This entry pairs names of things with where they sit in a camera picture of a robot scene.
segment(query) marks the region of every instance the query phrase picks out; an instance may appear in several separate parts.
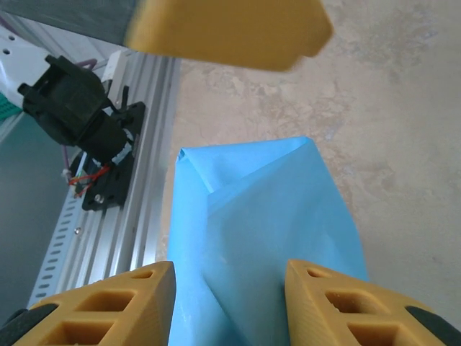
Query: metal rail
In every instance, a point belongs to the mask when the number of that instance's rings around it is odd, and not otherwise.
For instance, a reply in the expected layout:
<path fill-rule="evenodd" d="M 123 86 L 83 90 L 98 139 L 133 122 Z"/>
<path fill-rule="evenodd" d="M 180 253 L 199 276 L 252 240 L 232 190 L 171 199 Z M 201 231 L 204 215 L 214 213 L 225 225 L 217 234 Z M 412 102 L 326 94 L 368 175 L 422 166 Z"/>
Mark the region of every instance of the metal rail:
<path fill-rule="evenodd" d="M 79 201 L 77 208 L 67 210 L 74 200 L 68 196 L 29 306 L 45 296 L 155 262 L 179 64 L 176 58 L 142 53 L 129 57 L 123 77 L 130 87 L 128 103 L 143 101 L 147 110 L 125 205 L 83 212 Z"/>

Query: blue fabric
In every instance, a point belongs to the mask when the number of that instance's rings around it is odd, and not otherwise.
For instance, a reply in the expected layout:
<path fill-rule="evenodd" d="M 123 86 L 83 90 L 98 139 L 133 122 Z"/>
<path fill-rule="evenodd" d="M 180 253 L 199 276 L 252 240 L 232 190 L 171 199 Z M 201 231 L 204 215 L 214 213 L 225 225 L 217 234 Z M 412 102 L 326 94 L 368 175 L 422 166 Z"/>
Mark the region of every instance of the blue fabric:
<path fill-rule="evenodd" d="M 168 259 L 170 345 L 289 345 L 288 259 L 367 280 L 352 217 L 309 138 L 184 148 Z"/>

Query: folded fabric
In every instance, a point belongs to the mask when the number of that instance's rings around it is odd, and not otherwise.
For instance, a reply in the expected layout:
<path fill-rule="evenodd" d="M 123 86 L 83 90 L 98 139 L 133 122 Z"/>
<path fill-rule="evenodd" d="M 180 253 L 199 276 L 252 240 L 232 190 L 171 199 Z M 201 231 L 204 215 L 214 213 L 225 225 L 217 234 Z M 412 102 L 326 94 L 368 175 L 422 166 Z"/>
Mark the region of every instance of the folded fabric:
<path fill-rule="evenodd" d="M 289 345 L 289 258 L 367 279 L 352 217 L 306 137 L 182 149 L 168 258 L 170 345 Z"/>

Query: screw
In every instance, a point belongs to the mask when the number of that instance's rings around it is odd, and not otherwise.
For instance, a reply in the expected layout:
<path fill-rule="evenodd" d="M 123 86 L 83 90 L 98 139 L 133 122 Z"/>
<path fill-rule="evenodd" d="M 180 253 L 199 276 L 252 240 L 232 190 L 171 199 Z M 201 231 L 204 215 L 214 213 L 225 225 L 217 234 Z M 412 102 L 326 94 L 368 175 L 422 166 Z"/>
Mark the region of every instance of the screw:
<path fill-rule="evenodd" d="M 104 202 L 104 197 L 101 195 L 94 196 L 94 202 L 102 204 Z"/>

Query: black bracket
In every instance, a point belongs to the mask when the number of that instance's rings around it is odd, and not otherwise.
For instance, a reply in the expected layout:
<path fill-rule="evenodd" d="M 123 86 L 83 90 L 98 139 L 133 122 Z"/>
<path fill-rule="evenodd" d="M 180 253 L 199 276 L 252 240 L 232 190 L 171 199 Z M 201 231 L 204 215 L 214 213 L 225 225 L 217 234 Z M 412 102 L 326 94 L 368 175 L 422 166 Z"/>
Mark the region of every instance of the black bracket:
<path fill-rule="evenodd" d="M 133 150 L 118 165 L 113 164 L 108 173 L 93 182 L 93 185 L 86 191 L 82 204 L 83 210 L 101 210 L 125 203 L 130 188 L 135 155 L 138 152 L 145 111 L 144 103 L 138 102 L 119 113 L 112 114 L 111 118 L 133 136 Z M 87 172 L 95 174 L 98 171 L 99 167 L 89 158 Z"/>

